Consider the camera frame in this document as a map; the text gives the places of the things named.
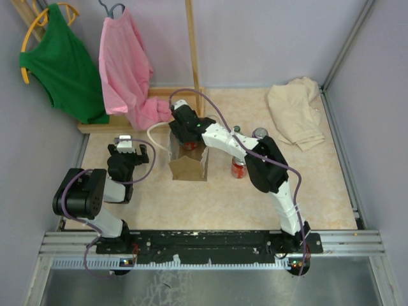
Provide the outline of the red Coke can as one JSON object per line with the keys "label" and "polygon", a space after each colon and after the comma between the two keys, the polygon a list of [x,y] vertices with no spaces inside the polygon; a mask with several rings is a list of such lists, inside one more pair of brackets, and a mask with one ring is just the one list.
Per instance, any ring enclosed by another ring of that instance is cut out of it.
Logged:
{"label": "red Coke can", "polygon": [[198,147],[198,143],[196,143],[196,142],[185,142],[185,143],[182,145],[182,147],[183,147],[185,150],[194,150],[194,149],[196,149],[196,148]]}
{"label": "red Coke can", "polygon": [[242,179],[247,175],[245,163],[237,157],[233,157],[231,160],[231,174],[236,179]]}

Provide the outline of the canvas bag with rope handles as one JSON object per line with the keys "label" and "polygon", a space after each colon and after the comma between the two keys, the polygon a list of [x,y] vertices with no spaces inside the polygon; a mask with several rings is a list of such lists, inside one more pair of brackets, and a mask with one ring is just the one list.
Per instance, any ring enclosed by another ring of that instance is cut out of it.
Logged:
{"label": "canvas bag with rope handles", "polygon": [[[173,120],[172,117],[167,122],[160,122],[149,127],[146,130],[148,139],[157,149],[167,153],[173,180],[207,181],[209,148],[204,143],[199,143],[196,149],[185,150],[170,129],[169,123]],[[169,129],[167,144],[157,142],[152,136],[153,130],[164,128]]]}

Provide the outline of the purple Fanta soda can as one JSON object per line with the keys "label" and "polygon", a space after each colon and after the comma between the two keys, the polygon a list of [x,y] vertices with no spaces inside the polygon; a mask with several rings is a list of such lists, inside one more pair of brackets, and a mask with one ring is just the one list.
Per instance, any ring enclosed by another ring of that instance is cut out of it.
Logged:
{"label": "purple Fanta soda can", "polygon": [[263,127],[257,127],[252,132],[252,137],[257,139],[263,139],[264,137],[268,136],[268,131]]}

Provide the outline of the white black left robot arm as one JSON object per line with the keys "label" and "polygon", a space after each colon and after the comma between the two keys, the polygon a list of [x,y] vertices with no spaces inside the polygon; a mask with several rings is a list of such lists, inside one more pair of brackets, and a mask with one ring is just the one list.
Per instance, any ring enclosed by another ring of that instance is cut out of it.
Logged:
{"label": "white black left robot arm", "polygon": [[131,141],[109,144],[107,169],[68,170],[56,191],[52,209],[95,230],[98,254],[125,253],[133,241],[129,226],[115,217],[103,204],[128,204],[133,195],[133,172],[137,166],[150,162],[145,143],[136,150]]}

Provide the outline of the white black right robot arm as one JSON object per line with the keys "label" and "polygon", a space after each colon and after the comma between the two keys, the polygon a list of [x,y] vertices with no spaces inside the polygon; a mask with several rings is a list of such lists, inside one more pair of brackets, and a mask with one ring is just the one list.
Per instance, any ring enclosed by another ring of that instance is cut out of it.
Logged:
{"label": "white black right robot arm", "polygon": [[251,138],[223,127],[214,119],[199,117],[184,100],[170,107],[174,120],[169,123],[176,139],[184,143],[202,143],[242,161],[253,186],[268,194],[279,216],[283,253],[307,250],[310,226],[303,220],[291,194],[288,166],[275,141],[265,136]]}

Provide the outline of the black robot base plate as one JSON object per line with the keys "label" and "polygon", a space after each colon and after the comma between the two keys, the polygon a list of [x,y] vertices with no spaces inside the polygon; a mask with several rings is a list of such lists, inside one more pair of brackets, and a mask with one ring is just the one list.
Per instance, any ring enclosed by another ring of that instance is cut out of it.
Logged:
{"label": "black robot base plate", "polygon": [[281,231],[130,231],[131,248],[125,253],[135,256],[138,264],[169,263],[178,256],[184,265],[274,263],[281,255],[321,254],[318,233],[307,235],[307,250],[283,253]]}

